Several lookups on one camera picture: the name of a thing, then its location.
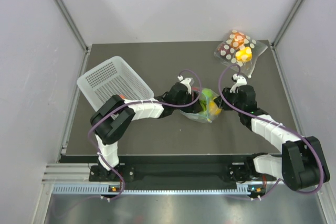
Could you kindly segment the clear blue zip top bag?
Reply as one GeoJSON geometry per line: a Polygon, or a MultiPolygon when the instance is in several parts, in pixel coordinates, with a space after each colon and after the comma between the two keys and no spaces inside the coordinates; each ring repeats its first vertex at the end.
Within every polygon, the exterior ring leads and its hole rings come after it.
{"type": "Polygon", "coordinates": [[[220,109],[214,102],[214,99],[219,95],[212,89],[208,88],[200,89],[199,87],[192,87],[192,91],[193,99],[196,98],[199,93],[201,93],[201,97],[198,100],[201,106],[201,111],[198,113],[186,113],[180,110],[180,113],[188,119],[196,122],[212,123],[222,111],[222,109],[220,109]]]}

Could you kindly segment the yellow fake lemon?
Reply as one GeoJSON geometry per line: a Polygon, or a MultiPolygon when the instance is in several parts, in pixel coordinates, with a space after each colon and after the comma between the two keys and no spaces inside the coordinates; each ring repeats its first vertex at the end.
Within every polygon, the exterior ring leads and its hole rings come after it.
{"type": "Polygon", "coordinates": [[[214,101],[209,101],[207,105],[207,115],[218,116],[221,113],[222,109],[220,109],[214,101]]]}

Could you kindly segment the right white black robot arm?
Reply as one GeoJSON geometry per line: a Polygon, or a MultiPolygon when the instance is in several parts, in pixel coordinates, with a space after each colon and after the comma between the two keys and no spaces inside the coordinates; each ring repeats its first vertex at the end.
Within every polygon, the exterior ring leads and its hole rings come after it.
{"type": "Polygon", "coordinates": [[[252,86],[224,88],[216,104],[223,110],[234,110],[242,125],[262,136],[281,152],[281,157],[257,154],[245,166],[245,174],[252,180],[263,174],[281,179],[291,190],[321,186],[330,180],[330,172],[320,141],[304,137],[274,121],[257,106],[256,93],[252,86]]]}

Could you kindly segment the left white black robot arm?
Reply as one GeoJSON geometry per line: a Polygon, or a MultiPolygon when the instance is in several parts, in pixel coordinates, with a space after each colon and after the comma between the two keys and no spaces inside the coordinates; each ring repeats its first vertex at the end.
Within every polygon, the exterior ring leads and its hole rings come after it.
{"type": "Polygon", "coordinates": [[[147,100],[127,100],[113,95],[90,119],[92,128],[88,135],[95,136],[98,151],[95,174],[107,181],[117,178],[118,141],[132,121],[165,118],[175,110],[197,114],[203,110],[200,98],[201,94],[184,81],[147,100]]]}

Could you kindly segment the green fake pear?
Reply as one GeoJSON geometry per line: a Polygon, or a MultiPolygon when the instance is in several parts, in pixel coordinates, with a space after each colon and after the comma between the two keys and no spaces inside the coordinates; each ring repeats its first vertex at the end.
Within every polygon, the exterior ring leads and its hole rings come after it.
{"type": "Polygon", "coordinates": [[[201,95],[202,100],[204,100],[204,101],[211,101],[211,100],[213,100],[214,92],[211,89],[204,88],[201,91],[201,93],[202,93],[202,95],[201,95]]]}

